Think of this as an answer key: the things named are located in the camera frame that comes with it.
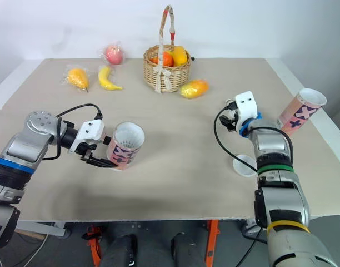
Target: floor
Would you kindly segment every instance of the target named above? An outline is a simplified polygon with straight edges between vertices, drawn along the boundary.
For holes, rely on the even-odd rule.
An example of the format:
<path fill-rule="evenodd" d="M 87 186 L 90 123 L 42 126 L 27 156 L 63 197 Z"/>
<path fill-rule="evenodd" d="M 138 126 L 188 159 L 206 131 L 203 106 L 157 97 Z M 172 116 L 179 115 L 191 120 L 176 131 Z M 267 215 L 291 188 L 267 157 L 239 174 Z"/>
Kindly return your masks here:
<path fill-rule="evenodd" d="M 81 239 L 86 227 L 90 224 L 69 224 L 72 234 L 68 239 L 50 236 L 44 247 L 28 266 L 93 266 L 91 252 L 86 241 Z M 178 232 L 185 232 L 192 237 L 198 250 L 205 254 L 207 229 L 205 221 L 141 221 L 141 222 L 110 222 L 101 248 L 104 251 L 115 236 L 134 233 L 138 237 L 138 267 L 174 266 L 171 258 L 170 241 Z M 214 267 L 235 266 L 250 246 L 251 241 L 242 237 L 238 222 L 233 220 L 220 221 L 221 233 L 217 238 L 214 254 Z M 310 230 L 317 235 L 330 251 L 333 259 L 340 266 L 340 216 L 329 216 L 311 221 Z M 4 267 L 22 267 L 23 260 L 40 241 L 14 234 L 8 246 L 0 249 L 0 260 Z M 256 243 L 242 267 L 268 266 L 267 248 L 265 244 Z"/>

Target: orange stand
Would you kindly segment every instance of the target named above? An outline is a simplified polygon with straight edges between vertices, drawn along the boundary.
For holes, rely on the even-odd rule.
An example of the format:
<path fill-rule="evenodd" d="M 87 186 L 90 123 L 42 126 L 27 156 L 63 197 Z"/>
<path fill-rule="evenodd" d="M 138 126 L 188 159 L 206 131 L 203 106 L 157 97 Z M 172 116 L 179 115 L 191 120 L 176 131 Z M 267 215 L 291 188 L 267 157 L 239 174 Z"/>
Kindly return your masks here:
<path fill-rule="evenodd" d="M 92 260 L 95 267 L 99 266 L 101 262 L 101 247 L 98 238 L 101 236 L 101 227 L 91 225 L 87 228 L 87 233 L 82 238 L 87 240 L 87 245 L 90 246 L 92 253 Z"/>
<path fill-rule="evenodd" d="M 207 248 L 206 248 L 206 258 L 205 258 L 207 267 L 213 266 L 214 250 L 216 248 L 217 235 L 221 233 L 218 229 L 218 223 L 219 223 L 218 220 L 207 221 L 208 240 L 207 240 Z"/>

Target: paper cup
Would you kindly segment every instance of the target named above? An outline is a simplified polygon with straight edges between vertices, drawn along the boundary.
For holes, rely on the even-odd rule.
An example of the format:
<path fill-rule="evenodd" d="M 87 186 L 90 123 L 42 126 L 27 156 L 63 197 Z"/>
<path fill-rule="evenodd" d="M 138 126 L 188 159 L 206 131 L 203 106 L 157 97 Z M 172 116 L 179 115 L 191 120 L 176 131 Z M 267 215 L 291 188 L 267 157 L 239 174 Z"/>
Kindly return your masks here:
<path fill-rule="evenodd" d="M 292 135 L 326 103 L 322 93 L 310 88 L 301 89 L 282 112 L 277 124 L 287 135 Z"/>
<path fill-rule="evenodd" d="M 142 128 L 133 122 L 122 122 L 113 132 L 107 147 L 107 158 L 117 164 L 117 170 L 124 170 L 132 162 L 145 141 Z"/>
<path fill-rule="evenodd" d="M 253 166 L 254 168 L 257 167 L 257 163 L 255 162 L 255 160 L 247 155 L 241 154 L 241 155 L 237 155 L 237 157 L 243 161 L 245 161 L 246 163 L 250 164 L 251 166 Z M 256 174 L 255 171 L 253 171 L 252 169 L 250 169 L 247 165 L 242 164 L 239 160 L 234 159 L 233 160 L 233 168 L 236 171 L 237 174 L 242 175 L 244 177 L 250 177 L 253 176 L 254 174 Z"/>

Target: apple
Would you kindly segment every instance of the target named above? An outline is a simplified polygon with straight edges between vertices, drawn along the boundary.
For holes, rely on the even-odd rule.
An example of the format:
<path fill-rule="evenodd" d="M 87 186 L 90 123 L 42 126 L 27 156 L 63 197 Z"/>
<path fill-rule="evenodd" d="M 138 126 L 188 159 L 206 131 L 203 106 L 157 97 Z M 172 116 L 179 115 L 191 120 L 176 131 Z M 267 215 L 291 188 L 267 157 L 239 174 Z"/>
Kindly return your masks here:
<path fill-rule="evenodd" d="M 119 46 L 108 46 L 104 52 L 104 55 L 107 61 L 113 65 L 118 65 L 123 62 L 123 51 Z"/>

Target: blue ring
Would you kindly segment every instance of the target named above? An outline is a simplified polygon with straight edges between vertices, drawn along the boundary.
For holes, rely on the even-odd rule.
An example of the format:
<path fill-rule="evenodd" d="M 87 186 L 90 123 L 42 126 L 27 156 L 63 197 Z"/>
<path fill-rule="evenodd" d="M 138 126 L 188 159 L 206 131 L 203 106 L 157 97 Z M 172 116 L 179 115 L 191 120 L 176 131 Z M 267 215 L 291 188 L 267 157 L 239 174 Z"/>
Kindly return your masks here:
<path fill-rule="evenodd" d="M 261 115 L 260 112 L 258 112 L 258 116 L 257 116 L 256 119 L 260 120 L 260 119 L 262 119 L 262 118 L 263 118 L 263 116 Z M 252 119 L 252 120 L 246 122 L 246 123 L 243 125 L 243 127 L 239 130 L 240 136 L 243 136 L 244 138 L 248 138 L 248 136 L 244 136 L 243 133 L 244 133 L 244 131 L 248 128 L 249 123 L 251 123 L 253 120 L 254 120 L 254 119 Z"/>
<path fill-rule="evenodd" d="M 24 166 L 24 165 L 17 164 L 17 163 L 15 163 L 13 161 L 1 159 L 1 158 L 0 158 L 0 164 L 4 165 L 4 166 L 11 167 L 11 168 L 14 168 L 14 169 L 17 169 L 17 170 L 20 170 L 20 171 L 27 172 L 29 174 L 33 174 L 35 172 L 35 170 L 32 169 L 32 168 L 29 168 L 29 167 Z"/>

